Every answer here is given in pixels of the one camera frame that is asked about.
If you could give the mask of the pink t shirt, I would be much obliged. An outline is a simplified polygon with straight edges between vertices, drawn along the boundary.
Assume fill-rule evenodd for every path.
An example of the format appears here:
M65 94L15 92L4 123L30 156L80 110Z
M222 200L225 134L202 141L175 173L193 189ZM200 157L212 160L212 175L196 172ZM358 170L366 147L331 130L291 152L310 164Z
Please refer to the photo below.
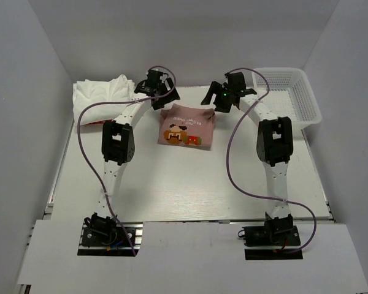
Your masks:
M170 109L161 110L158 143L210 150L214 127L214 109L173 104Z

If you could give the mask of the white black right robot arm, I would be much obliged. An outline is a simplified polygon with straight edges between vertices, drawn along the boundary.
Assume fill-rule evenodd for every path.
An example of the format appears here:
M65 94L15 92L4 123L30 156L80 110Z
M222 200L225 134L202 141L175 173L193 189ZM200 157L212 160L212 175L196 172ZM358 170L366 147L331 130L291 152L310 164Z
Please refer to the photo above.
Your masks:
M239 192L257 199L267 200L268 209L265 212L267 221L287 221L291 223L293 217L288 204L287 171L290 157L293 154L293 128L289 117L277 116L261 101L270 93L270 86L266 78L256 70L266 84L266 92L257 96L254 89L247 88L244 74L240 69L225 74L226 81L221 84L213 81L210 84L202 105L213 103L215 111L229 113L234 105L243 112L234 127L226 150L226 171L231 184ZM255 195L245 192L233 180L230 171L230 151L232 140L244 118L250 118L258 127L256 139L256 153L263 163L266 174L267 195Z

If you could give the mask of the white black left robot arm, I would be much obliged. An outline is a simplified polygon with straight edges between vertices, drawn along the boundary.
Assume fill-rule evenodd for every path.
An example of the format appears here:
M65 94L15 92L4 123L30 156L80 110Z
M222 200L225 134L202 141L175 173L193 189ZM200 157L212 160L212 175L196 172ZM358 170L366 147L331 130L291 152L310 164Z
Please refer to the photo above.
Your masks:
M134 90L134 99L113 120L102 127L102 155L104 173L102 191L95 212L101 217L115 217L113 196L121 184L126 166L135 154L134 129L146 111L159 110L179 100L175 76L165 67L153 66L146 79Z

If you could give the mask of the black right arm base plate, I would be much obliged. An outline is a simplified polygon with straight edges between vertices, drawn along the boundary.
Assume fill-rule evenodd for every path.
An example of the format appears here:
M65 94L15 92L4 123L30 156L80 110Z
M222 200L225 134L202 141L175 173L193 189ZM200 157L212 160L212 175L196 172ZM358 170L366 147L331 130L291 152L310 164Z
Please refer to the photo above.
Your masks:
M266 233L263 226L243 227L237 233L243 240L245 259L249 261L266 260L302 260L302 251L296 248L301 246L297 227L294 225L290 232L274 239Z

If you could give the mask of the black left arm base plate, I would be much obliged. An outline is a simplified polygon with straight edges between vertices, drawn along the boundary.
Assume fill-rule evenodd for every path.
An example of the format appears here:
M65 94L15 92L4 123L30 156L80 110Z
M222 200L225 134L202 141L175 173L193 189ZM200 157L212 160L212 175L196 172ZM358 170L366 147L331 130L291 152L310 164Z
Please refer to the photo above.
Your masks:
M140 249L140 227L125 227L114 220L92 221L87 217L80 235L78 256L135 257Z

